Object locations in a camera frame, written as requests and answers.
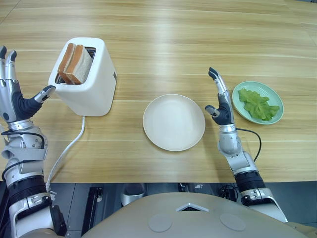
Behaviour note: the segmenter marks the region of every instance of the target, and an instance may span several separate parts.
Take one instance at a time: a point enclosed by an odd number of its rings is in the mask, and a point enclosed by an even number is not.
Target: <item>white cable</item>
[[[72,141],[69,143],[69,145],[64,149],[64,151],[61,153],[61,155],[59,156],[58,160],[56,160],[53,168],[51,169],[51,172],[50,172],[50,175],[48,177],[48,181],[46,183],[46,190],[47,192],[50,191],[50,186],[51,186],[51,179],[54,175],[54,171],[55,169],[57,168],[58,164],[61,162],[61,159],[64,157],[64,155],[67,153],[67,151],[69,150],[70,147],[72,147],[73,144],[75,144],[75,142],[82,136],[82,134],[84,133],[84,130],[85,130],[85,116],[83,116],[83,123],[82,123],[82,126],[81,126],[81,131],[80,133],[78,134],[78,136]]]

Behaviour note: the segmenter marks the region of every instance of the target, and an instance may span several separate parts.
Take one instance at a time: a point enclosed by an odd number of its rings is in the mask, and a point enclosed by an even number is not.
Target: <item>plate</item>
[[[205,132],[205,117],[191,99],[166,94],[155,98],[144,111],[143,128],[151,142],[169,151],[187,150]]]
[[[277,114],[271,120],[261,120],[261,119],[255,119],[255,118],[251,117],[249,112],[244,109],[244,102],[241,102],[239,99],[238,91],[243,89],[243,88],[246,90],[255,91],[255,92],[259,93],[261,97],[268,97],[269,100],[267,103],[270,106],[279,106],[280,107]],[[238,111],[238,113],[241,116],[243,116],[245,119],[252,121],[254,123],[257,123],[257,124],[262,124],[262,125],[274,124],[274,123],[278,122],[279,120],[281,120],[281,118],[283,117],[284,105],[283,105],[283,102],[282,102],[280,96],[273,89],[271,89],[270,87],[268,87],[262,83],[249,81],[249,82],[243,82],[243,83],[238,84],[232,92],[232,101],[233,101],[233,106],[235,107],[235,109]]]

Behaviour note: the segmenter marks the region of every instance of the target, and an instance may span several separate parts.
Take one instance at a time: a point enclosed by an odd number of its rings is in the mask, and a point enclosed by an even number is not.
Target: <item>black cable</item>
[[[20,165],[20,164],[29,163],[29,162],[34,162],[34,161],[38,161],[38,160],[22,160],[22,161],[19,161],[19,162],[13,164],[13,165],[8,166],[8,167],[2,172],[2,174],[1,174],[1,178],[2,178],[3,182],[5,182],[4,174],[5,174],[9,169],[11,169],[11,168],[14,167],[14,166]]]
[[[5,132],[2,132],[1,135],[36,135],[36,136],[40,137],[41,140],[42,140],[41,149],[44,149],[44,146],[45,146],[44,137],[42,135],[40,135],[40,134],[37,134],[37,133],[31,133],[31,132],[10,132],[10,130],[7,130]]]
[[[254,131],[252,131],[252,130],[247,130],[247,129],[241,129],[241,128],[236,128],[237,130],[242,130],[242,131],[247,131],[247,132],[251,132],[251,133],[253,133],[253,134],[255,134],[255,135],[257,135],[257,137],[258,137],[258,139],[259,139],[259,143],[260,143],[260,145],[259,145],[259,150],[258,150],[258,153],[257,153],[257,155],[256,155],[256,157],[254,158],[254,162],[257,160],[257,158],[258,158],[258,156],[259,156],[259,154],[260,154],[260,152],[261,152],[261,148],[262,148],[262,141],[261,141],[261,137],[259,136],[259,134],[257,134],[256,132],[254,132]]]
[[[219,188],[219,189],[218,189],[218,195],[219,195],[220,197],[224,197],[224,196],[225,196],[224,191],[227,190],[227,187],[231,187],[231,188],[234,189],[234,192],[235,192],[235,201],[237,201],[237,200],[238,200],[238,192],[237,192],[237,189],[236,189],[234,186],[231,186],[231,185],[229,185],[229,184],[226,184],[226,185],[222,186],[221,188]]]
[[[8,221],[4,224],[4,226],[1,228],[1,230],[0,230],[0,238],[2,237],[2,233],[4,233],[5,232],[5,229],[6,229],[6,227],[9,225],[9,223],[10,223],[10,219],[8,219]]]

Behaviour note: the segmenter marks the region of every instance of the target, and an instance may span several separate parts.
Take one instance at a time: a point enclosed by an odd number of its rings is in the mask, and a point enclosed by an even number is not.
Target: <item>power cord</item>
[[[259,139],[259,150],[258,150],[258,153],[257,153],[257,155],[255,156],[255,158],[254,158],[254,162],[257,160],[257,158],[258,158],[258,156],[259,156],[259,154],[260,154],[260,152],[261,152],[261,148],[262,148],[262,141],[261,141],[261,137],[259,136],[259,134],[257,134],[256,132],[254,132],[254,131],[252,131],[252,130],[247,130],[247,129],[241,129],[241,128],[236,128],[237,130],[242,130],[242,131],[247,131],[247,132],[251,132],[251,133],[253,133],[253,134],[255,134],[255,135],[257,135],[257,137],[258,137],[258,139]]]
[[[61,153],[61,155],[59,156],[58,160],[56,160],[55,164],[53,165],[50,175],[48,177],[48,181],[46,182],[46,190],[47,192],[49,192],[51,190],[51,180],[52,177],[54,175],[54,171],[57,168],[58,164],[61,162],[61,159],[64,157],[64,155],[67,153],[67,151],[73,146],[73,144],[75,144],[75,142],[82,136],[82,134],[84,133],[85,130],[85,116],[83,116],[83,120],[82,120],[82,126],[81,126],[81,131],[78,134],[78,136],[69,143],[69,145],[64,149],[64,151]]]

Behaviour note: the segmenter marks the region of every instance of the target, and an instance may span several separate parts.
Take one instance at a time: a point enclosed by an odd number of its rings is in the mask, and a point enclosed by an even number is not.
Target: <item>green plate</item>
[[[271,120],[261,120],[261,119],[256,119],[251,117],[249,112],[244,109],[244,103],[239,100],[239,93],[238,91],[245,88],[246,90],[251,90],[254,92],[257,92],[260,94],[261,97],[268,97],[268,104],[270,106],[279,106],[280,109],[277,112],[277,114],[271,119]],[[238,111],[238,113],[243,116],[245,119],[252,121],[257,124],[262,124],[262,125],[270,125],[273,123],[278,122],[281,120],[283,117],[284,113],[284,105],[283,102],[280,98],[280,96],[270,87],[266,86],[265,84],[258,83],[258,82],[243,82],[238,84],[233,92],[232,92],[232,101],[233,101],[233,106],[235,109]]]

